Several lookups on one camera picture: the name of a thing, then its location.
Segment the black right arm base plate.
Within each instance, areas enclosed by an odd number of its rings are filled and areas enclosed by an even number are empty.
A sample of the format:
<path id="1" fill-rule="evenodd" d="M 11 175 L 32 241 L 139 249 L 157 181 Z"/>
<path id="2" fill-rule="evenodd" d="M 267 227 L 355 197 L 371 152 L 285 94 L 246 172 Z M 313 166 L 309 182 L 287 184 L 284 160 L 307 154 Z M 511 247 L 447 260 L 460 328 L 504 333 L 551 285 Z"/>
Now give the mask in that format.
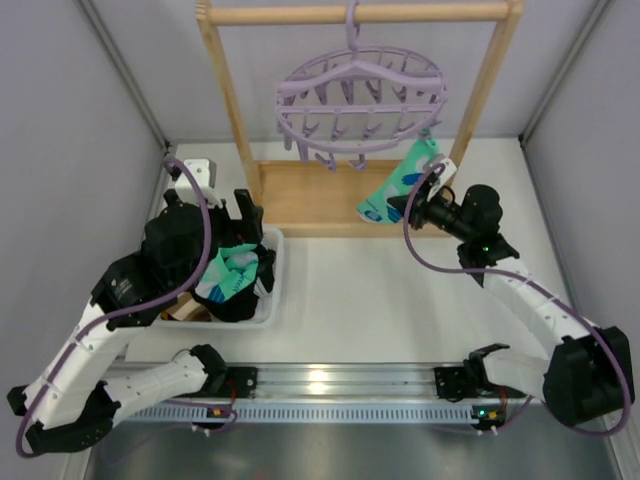
<path id="1" fill-rule="evenodd" d="M 440 366 L 433 370 L 436 392 L 439 399 L 457 403 L 467 399 L 500 396 L 498 388 L 472 368 L 465 366 Z"/>

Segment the black white striped sock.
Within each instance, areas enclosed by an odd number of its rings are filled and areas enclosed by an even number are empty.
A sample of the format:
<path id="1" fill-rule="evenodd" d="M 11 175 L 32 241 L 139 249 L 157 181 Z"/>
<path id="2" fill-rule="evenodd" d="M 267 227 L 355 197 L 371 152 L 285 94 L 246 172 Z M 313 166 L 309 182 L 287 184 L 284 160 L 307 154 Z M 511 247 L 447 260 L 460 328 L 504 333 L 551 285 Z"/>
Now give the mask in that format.
<path id="1" fill-rule="evenodd" d="M 270 296 L 275 284 L 274 264 L 276 252 L 258 245 L 259 266 L 256 280 L 247 288 L 223 304 L 216 304 L 197 296 L 194 287 L 190 293 L 194 300 L 203 305 L 219 321 L 236 323 L 254 317 L 260 299 Z"/>

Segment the wooden hanging rack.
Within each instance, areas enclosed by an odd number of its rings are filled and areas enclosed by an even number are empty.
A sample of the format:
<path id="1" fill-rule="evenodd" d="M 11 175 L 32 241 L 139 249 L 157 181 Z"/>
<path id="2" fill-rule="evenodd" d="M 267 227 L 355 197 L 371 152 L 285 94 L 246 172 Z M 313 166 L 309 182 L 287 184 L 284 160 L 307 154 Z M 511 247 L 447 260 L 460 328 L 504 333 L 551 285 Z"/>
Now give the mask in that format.
<path id="1" fill-rule="evenodd" d="M 356 2 L 355 21 L 364 24 L 418 22 L 491 22 L 494 31 L 475 80 L 450 158 L 460 165 L 476 130 L 500 67 L 522 15 L 519 1 L 478 4 L 402 4 L 364 6 Z M 362 170 L 351 167 L 351 157 L 340 155 L 335 170 L 316 159 L 303 162 L 258 161 L 253 157 L 231 71 L 219 33 L 223 26 L 303 26 L 343 24 L 347 6 L 214 7 L 196 4 L 201 36 L 224 97 L 237 151 L 252 194 L 265 208 L 267 220 L 287 235 L 298 238 L 360 238 L 373 235 L 357 216 L 361 197 L 375 182 L 390 174 L 394 160 L 368 162 Z"/>

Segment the brown striped sock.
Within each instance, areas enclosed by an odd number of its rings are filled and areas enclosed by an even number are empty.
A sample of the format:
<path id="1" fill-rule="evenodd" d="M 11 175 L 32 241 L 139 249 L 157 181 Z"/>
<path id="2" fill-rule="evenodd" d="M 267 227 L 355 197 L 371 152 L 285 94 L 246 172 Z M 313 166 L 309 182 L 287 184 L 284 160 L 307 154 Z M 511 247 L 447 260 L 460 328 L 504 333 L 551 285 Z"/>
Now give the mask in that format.
<path id="1" fill-rule="evenodd" d="M 212 320 L 210 312 L 196 302 L 189 292 L 179 295 L 174 305 L 161 312 L 160 318 L 177 322 L 210 322 Z"/>

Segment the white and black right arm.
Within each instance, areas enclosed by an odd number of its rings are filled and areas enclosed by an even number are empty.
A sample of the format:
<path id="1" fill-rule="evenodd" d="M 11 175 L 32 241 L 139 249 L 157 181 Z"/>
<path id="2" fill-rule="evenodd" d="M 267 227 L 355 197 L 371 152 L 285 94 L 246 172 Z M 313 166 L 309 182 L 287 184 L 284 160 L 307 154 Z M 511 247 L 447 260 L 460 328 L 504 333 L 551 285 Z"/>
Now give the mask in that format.
<path id="1" fill-rule="evenodd" d="M 471 276 L 521 321 L 543 347 L 542 358 L 493 344 L 466 361 L 482 386 L 505 386 L 543 402 L 561 424 L 581 424 L 619 412 L 621 430 L 635 401 L 627 336 L 600 328 L 537 281 L 500 231 L 503 210 L 490 186 L 471 186 L 461 203 L 432 182 L 388 199 L 405 232 L 431 224 L 457 240 L 457 273 Z"/>

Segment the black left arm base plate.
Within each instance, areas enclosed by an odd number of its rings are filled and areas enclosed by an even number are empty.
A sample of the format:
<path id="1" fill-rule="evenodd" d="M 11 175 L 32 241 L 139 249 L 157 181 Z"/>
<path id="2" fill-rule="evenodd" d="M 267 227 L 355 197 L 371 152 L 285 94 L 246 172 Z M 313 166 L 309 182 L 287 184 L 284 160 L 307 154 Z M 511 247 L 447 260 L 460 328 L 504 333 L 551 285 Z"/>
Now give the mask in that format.
<path id="1" fill-rule="evenodd" d="M 201 398 L 246 399 L 257 386 L 258 369 L 252 366 L 228 367 L 223 376 L 216 378 L 196 393 Z"/>

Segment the mint green sock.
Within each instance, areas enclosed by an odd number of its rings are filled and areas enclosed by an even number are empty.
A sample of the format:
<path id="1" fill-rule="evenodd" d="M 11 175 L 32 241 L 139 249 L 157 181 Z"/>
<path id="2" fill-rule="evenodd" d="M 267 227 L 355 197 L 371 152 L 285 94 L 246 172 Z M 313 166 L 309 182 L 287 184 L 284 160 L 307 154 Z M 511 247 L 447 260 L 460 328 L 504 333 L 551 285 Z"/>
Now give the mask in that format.
<path id="1" fill-rule="evenodd" d="M 216 304 L 223 304 L 249 287 L 257 276 L 257 249 L 257 244 L 219 248 L 194 288 L 195 294 Z"/>
<path id="2" fill-rule="evenodd" d="M 398 223 L 403 216 L 403 210 L 393 207 L 388 199 L 408 195 L 422 175 L 424 167 L 439 154 L 440 147 L 436 140 L 416 140 L 382 186 L 357 206 L 360 218 L 375 224 Z"/>

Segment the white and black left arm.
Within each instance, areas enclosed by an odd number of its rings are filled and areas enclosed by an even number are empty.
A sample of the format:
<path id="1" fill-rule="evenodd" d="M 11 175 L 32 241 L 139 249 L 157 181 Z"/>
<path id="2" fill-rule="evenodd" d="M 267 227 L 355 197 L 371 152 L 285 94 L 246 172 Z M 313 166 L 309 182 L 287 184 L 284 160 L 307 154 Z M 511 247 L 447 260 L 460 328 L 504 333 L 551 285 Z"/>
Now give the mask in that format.
<path id="1" fill-rule="evenodd" d="M 109 265 L 50 366 L 33 383 L 8 392 L 21 420 L 21 457 L 85 450 L 140 410 L 224 387 L 226 363 L 208 345 L 131 377 L 105 373 L 156 319 L 175 317 L 188 302 L 208 320 L 238 323 L 255 316 L 260 299 L 273 290 L 276 255 L 263 243 L 263 209 L 245 189 L 234 196 L 241 212 L 236 219 L 203 194 L 187 203 L 166 191 L 166 206 L 145 225 L 140 247 Z"/>

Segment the white plastic basket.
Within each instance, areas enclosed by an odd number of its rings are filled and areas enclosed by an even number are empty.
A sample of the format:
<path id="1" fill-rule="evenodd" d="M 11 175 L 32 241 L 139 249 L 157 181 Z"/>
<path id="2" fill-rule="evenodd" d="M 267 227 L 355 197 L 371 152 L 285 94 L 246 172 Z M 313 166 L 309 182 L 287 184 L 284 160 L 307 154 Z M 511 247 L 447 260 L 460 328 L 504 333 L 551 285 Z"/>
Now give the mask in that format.
<path id="1" fill-rule="evenodd" d="M 266 248 L 276 252 L 274 264 L 275 284 L 270 296 L 260 299 L 254 317 L 247 321 L 236 323 L 226 323 L 217 320 L 212 315 L 210 322 L 177 322 L 165 321 L 158 317 L 154 322 L 154 327 L 169 329 L 190 329 L 190 330 L 255 330 L 266 328 L 273 324 L 277 317 L 281 297 L 281 287 L 284 272 L 284 236 L 280 229 L 272 225 L 263 227 L 263 239 L 257 245 L 264 245 Z"/>

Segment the purple round clip hanger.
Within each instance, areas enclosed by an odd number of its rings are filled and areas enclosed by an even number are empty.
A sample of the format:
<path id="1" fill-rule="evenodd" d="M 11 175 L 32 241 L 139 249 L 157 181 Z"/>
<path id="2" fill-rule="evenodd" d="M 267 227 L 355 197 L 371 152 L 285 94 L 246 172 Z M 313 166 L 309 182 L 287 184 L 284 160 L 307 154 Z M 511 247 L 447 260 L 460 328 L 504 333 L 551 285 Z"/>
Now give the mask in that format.
<path id="1" fill-rule="evenodd" d="M 364 169 L 366 157 L 438 124 L 446 78 L 410 49 L 360 42 L 356 2 L 346 11 L 346 45 L 296 67 L 277 86 L 277 131 L 303 162 L 335 170 L 340 155 Z"/>

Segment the aluminium mounting rail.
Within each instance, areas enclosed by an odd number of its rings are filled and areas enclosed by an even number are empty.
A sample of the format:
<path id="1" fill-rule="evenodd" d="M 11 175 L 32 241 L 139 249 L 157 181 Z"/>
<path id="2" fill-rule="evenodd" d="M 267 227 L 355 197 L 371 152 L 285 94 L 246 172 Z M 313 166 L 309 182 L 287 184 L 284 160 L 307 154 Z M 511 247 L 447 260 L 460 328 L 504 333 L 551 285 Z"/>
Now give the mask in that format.
<path id="1" fill-rule="evenodd" d="M 374 401 L 442 400 L 433 370 L 437 363 L 232 363 L 258 369 L 252 400 Z"/>

